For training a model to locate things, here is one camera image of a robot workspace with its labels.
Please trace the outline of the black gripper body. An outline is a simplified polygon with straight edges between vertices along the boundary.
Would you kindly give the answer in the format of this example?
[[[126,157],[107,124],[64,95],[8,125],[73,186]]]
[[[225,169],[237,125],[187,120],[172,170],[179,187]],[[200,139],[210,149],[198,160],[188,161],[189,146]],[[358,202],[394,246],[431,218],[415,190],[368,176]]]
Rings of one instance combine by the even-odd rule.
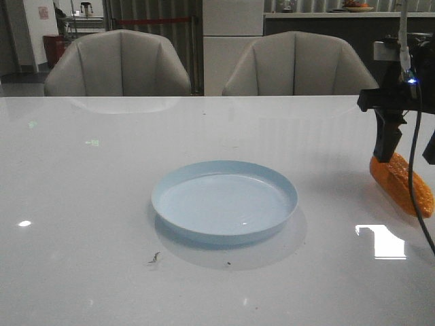
[[[360,91],[361,111],[391,109],[422,110],[434,113],[434,34],[409,33],[408,50],[398,39],[385,38],[380,44],[392,52],[394,64],[389,68],[380,88]]]

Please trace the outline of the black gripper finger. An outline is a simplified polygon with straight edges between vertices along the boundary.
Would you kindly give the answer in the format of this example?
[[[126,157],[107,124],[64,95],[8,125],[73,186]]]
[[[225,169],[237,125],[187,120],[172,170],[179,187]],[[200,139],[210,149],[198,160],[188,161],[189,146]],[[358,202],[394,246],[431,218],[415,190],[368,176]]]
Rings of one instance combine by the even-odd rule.
[[[377,137],[374,157],[380,163],[391,160],[402,137],[400,126],[406,124],[402,110],[375,109],[377,119]]]
[[[430,140],[428,141],[422,156],[426,162],[435,162],[435,132],[433,132]]]

